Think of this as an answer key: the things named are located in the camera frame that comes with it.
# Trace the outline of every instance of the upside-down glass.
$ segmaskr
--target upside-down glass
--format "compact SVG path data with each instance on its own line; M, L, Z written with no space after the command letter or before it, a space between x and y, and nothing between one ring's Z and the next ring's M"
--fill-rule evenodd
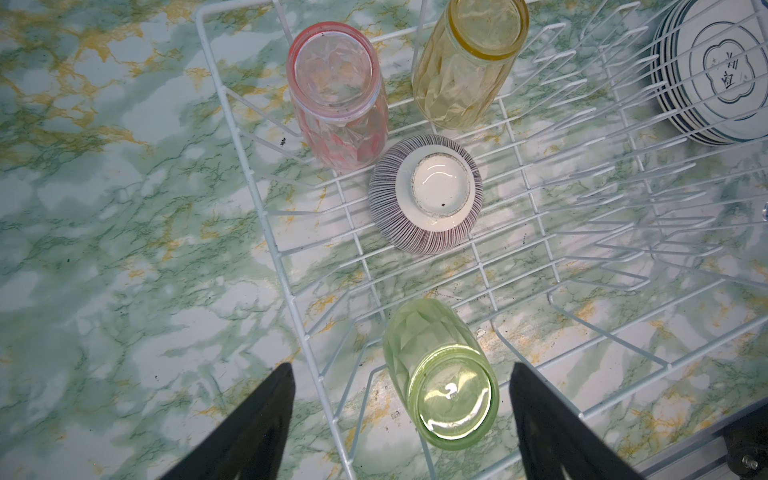
M424 47L413 97L443 128L478 123L528 35L524 0L450 0Z
M371 42L343 23L313 25L293 41L286 73L296 119L317 158L341 172L373 163L386 142L389 111Z
M386 328L384 358L416 429L434 446L466 449L493 425L496 377L451 307L434 299L401 307Z

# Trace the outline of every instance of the striped pattern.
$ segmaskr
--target striped pattern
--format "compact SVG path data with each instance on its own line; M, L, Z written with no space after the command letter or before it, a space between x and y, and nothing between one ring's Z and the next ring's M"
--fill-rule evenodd
M428 232L417 227L397 203L397 170L411 152L426 145L442 145L454 150L466 160L475 178L475 199L469 215L445 232ZM458 245L475 225L482 208L482 179L472 156L461 145L441 135L416 135L393 145L376 163L368 186L368 203L373 221L392 245L408 253L434 255Z

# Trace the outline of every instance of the marble countertop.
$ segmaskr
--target marble countertop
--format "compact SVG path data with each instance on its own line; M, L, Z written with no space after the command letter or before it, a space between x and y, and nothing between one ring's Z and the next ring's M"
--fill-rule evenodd
M413 25L417 3L285 6L294 32L331 19L379 35ZM199 6L2 8L3 478L157 478L281 362L293 364L297 391L280 477L343 476L222 121L194 25ZM226 43L269 9L232 14L211 34ZM585 17L575 2L531 11ZM282 31L273 19L260 27L249 41L269 51ZM284 83L276 61L241 61L248 75ZM290 108L283 87L254 88L265 88L268 111ZM290 192L278 194L290 203ZM753 335L706 373L681 372L685 393L654 390L596 431L635 463L764 397L765 338ZM388 475L380 460L366 462L361 478ZM398 462L408 468L405 456Z

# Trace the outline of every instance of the white wire dish rack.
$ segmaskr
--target white wire dish rack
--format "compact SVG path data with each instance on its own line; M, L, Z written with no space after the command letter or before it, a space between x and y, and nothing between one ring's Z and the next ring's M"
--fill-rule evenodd
M674 111L660 113L655 95L676 85L651 84L651 47L673 3L604 0L546 25L562 8L548 5L531 5L527 44L486 123L469 132L436 129L409 97L413 45L423 44L442 5L424 0L412 10L417 25L370 38L386 78L389 144L444 134L473 154L483 176L485 204L470 238L432 257L400 252L378 234L366 202L371 167L339 176L311 161L287 94L278 108L262 109L269 88L222 80L220 69L237 59L217 46L232 45L242 25L219 30L217 38L229 40L217 44L206 21L226 25L229 12L259 8L259 17L279 19L285 42L274 31L264 41L284 59L300 28L292 31L283 6L230 0L197 13L223 115L349 478L369 474L366 462L377 455L396 468L412 454L393 453L391 438L423 450L403 476L521 471L508 402L487 438L464 452L428 447L399 415L381 335L407 300L432 295L452 304L499 379L524 362L585 421L768 320L762 140L704 147L674 130L667 121ZM257 58L260 48L253 45ZM715 320L713 309L723 305L730 312ZM701 335L676 333L676 322ZM662 345L658 331L674 341ZM587 385L593 354L599 388ZM617 379L607 373L614 366Z

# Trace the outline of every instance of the screw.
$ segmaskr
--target screw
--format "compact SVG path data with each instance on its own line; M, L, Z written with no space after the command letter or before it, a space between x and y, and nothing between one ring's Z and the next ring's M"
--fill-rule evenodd
M757 470L757 467L760 466L760 464L757 463L757 460L750 457L749 455L745 455L741 458L741 463L745 467L747 467L749 470Z

